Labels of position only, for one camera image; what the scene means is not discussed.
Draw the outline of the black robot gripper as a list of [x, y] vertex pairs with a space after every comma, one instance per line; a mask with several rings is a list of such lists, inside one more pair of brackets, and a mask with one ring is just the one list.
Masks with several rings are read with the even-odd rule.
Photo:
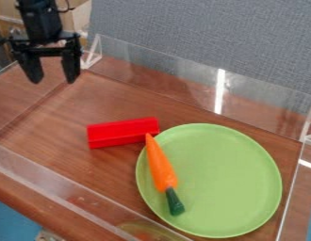
[[16, 0], [25, 33], [11, 36], [9, 43], [15, 58], [29, 80], [39, 84], [44, 77], [41, 56], [63, 56], [61, 65], [67, 82], [73, 84], [80, 75], [81, 47], [79, 33], [63, 29], [56, 0]]

